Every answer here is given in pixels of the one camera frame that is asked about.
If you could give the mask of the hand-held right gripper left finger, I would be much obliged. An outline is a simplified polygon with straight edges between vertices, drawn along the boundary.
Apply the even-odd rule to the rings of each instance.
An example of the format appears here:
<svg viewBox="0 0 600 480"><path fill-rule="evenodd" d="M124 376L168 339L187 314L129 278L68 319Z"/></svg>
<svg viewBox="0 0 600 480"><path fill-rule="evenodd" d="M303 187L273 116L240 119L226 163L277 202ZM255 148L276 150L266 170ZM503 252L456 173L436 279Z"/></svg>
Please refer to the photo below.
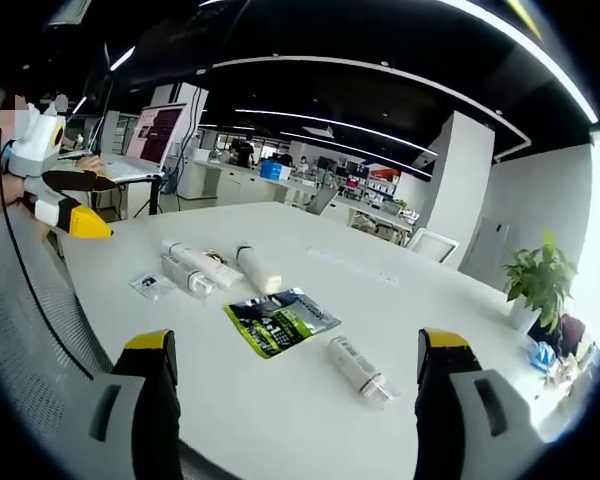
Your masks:
<svg viewBox="0 0 600 480"><path fill-rule="evenodd" d="M175 335L129 340L109 374L94 378L88 438L105 471L129 479L180 479L180 403Z"/></svg>

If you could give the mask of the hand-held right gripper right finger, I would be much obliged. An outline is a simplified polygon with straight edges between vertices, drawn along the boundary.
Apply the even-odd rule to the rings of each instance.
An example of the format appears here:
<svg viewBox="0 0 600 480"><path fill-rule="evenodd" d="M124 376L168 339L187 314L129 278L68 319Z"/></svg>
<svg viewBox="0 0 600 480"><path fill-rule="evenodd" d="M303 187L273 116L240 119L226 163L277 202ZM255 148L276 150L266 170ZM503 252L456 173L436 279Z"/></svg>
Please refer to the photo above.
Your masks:
<svg viewBox="0 0 600 480"><path fill-rule="evenodd" d="M416 479L520 479L545 449L526 400L467 340L418 332Z"/></svg>

